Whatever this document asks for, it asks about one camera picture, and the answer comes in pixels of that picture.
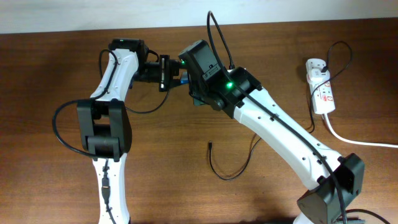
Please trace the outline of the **blue Galaxy smartphone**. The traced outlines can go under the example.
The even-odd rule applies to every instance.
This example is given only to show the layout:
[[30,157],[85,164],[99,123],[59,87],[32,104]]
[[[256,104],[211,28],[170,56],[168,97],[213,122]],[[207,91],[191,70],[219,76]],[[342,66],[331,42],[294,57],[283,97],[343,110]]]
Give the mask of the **blue Galaxy smartphone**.
[[180,84],[181,85],[185,85],[189,83],[189,78],[188,78],[188,73],[187,72],[183,72],[181,77],[180,77]]

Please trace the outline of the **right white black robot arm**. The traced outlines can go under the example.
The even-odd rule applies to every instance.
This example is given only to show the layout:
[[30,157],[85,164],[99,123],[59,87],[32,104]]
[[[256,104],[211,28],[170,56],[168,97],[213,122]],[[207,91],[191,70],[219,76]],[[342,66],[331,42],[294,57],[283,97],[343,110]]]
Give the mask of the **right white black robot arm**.
[[336,223],[361,193],[364,162],[322,144],[285,113],[246,69],[230,71],[198,40],[179,55],[192,88],[214,110],[254,131],[294,170],[307,191],[297,200],[295,223]]

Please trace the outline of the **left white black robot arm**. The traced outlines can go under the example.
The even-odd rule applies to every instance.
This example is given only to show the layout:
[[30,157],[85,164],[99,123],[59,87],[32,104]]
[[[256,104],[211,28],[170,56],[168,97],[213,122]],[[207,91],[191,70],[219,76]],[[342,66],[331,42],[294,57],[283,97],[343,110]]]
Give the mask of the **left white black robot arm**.
[[125,106],[134,82],[155,82],[160,91],[178,86],[184,63],[169,55],[148,61],[151,53],[141,39],[114,39],[108,45],[109,62],[97,89],[77,104],[84,151],[96,171],[100,223],[130,223],[124,168],[132,145],[132,128]]

